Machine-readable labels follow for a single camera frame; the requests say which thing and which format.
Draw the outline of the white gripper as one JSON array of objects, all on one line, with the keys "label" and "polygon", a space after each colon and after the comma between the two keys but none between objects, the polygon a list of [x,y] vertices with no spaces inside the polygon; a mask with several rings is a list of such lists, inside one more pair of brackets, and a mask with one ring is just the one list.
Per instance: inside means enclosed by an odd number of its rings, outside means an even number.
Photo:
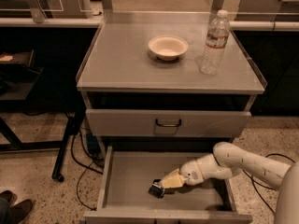
[{"label": "white gripper", "polygon": [[196,160],[187,161],[180,167],[180,170],[172,171],[161,180],[165,189],[180,188],[184,184],[195,186],[203,182],[204,177]]}]

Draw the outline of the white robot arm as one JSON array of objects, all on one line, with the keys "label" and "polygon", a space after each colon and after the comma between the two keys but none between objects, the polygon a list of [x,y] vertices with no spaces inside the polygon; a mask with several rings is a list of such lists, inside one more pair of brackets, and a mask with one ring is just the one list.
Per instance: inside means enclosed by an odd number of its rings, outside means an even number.
[{"label": "white robot arm", "polygon": [[299,224],[299,163],[289,165],[219,142],[213,152],[185,162],[163,177],[163,190],[195,186],[210,178],[228,179],[242,171],[278,191],[274,224]]}]

